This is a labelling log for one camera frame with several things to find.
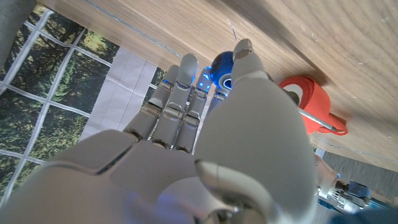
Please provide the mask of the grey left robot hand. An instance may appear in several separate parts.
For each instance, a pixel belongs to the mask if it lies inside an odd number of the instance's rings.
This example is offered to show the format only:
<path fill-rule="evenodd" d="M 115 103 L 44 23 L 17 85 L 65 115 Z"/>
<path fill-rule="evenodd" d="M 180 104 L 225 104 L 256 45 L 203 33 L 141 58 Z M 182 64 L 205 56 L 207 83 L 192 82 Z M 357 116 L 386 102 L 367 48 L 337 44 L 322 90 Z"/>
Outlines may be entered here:
<path fill-rule="evenodd" d="M 317 174 L 318 195 L 327 199 L 332 196 L 339 179 L 338 173 L 334 171 L 321 157 L 314 154 L 315 171 Z"/>

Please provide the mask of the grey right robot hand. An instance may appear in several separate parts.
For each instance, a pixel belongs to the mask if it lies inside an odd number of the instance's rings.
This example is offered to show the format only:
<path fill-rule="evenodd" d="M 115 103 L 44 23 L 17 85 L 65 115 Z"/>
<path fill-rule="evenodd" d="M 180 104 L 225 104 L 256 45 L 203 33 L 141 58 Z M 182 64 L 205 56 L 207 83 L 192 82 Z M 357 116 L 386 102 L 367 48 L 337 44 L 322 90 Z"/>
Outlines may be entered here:
<path fill-rule="evenodd" d="M 232 89 L 205 117 L 193 154 L 107 130 L 49 160 L 1 207 L 2 223 L 310 223 L 314 158 L 299 109 L 248 39 Z"/>

